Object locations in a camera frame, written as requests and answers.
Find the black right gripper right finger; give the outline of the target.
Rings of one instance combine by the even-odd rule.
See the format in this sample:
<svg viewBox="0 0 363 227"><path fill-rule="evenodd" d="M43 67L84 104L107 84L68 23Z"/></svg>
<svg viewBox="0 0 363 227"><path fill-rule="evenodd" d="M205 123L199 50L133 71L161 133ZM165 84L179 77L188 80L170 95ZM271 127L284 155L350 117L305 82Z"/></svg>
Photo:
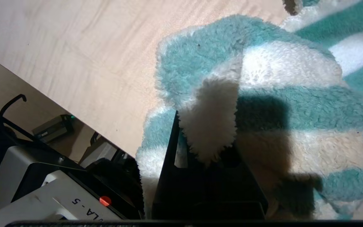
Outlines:
<svg viewBox="0 0 363 227"><path fill-rule="evenodd" d="M216 219L265 219L268 201L235 146L207 169L207 200Z"/></svg>

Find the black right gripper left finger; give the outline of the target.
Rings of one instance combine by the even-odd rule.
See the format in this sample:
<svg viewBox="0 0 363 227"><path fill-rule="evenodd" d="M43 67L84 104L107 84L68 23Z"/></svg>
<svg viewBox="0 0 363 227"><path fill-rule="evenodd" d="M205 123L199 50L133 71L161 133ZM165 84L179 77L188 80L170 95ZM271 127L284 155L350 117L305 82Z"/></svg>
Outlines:
<svg viewBox="0 0 363 227"><path fill-rule="evenodd" d="M180 135L178 112L174 114L170 139L166 149L155 198L153 219L191 219L193 206L204 198L204 184L200 182L204 165L190 152L186 138ZM177 148L182 139L186 148L186 168L175 166Z"/></svg>

